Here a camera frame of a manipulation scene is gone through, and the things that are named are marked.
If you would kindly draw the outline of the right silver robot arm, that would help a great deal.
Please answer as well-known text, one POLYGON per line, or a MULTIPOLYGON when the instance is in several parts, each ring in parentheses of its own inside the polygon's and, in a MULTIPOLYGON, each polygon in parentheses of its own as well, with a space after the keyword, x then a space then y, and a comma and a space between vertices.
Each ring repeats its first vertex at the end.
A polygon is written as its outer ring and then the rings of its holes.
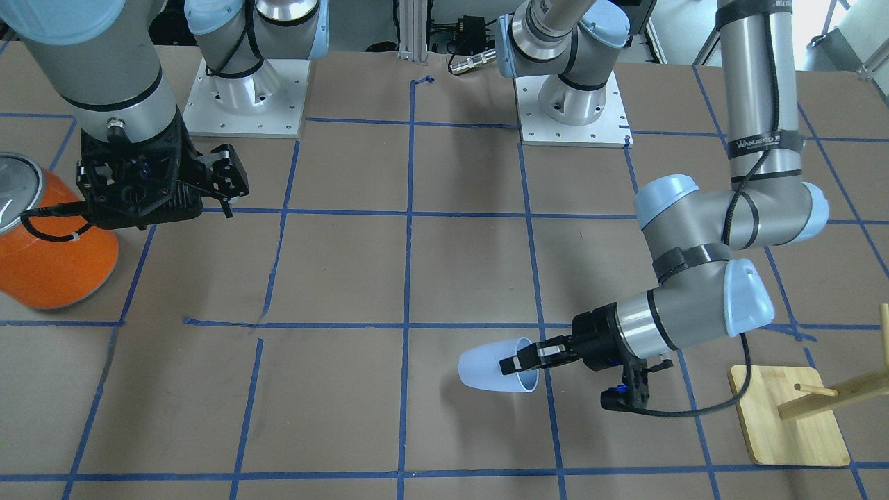
POLYGON ((99 228, 192 219, 204 197, 250 193, 231 144, 202 154, 192 133, 293 136, 301 99, 275 67, 321 59, 329 47, 326 1, 187 1, 188 31, 202 51, 201 101, 179 106, 149 26, 162 1, 3 1, 2 20, 22 39, 81 127, 76 184, 83 201, 53 208, 99 228))

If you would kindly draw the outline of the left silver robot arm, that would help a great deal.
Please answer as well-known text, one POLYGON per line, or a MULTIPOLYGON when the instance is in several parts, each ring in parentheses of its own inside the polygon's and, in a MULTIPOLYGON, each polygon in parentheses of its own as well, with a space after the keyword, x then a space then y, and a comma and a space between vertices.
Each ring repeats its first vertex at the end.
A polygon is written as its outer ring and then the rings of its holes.
POLYGON ((527 344, 498 374, 584 360, 593 370, 628 364, 769 324, 774 304, 753 263, 731 254, 816 236, 829 202, 802 179, 790 1, 721 1, 731 189, 705 192, 667 175, 635 197, 657 287, 582 313, 562 340, 527 344))

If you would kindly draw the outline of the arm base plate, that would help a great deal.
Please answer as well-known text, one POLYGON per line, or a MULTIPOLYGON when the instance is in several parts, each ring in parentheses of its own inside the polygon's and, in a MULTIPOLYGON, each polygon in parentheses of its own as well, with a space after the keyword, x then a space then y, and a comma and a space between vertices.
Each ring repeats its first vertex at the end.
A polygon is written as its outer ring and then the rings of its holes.
POLYGON ((296 139, 301 132, 311 63, 265 60, 241 79, 207 76, 198 67, 182 116, 191 136, 296 139))
POLYGON ((629 148, 631 127, 614 72, 604 87, 581 91, 558 76, 517 77, 515 103, 524 145, 629 148))

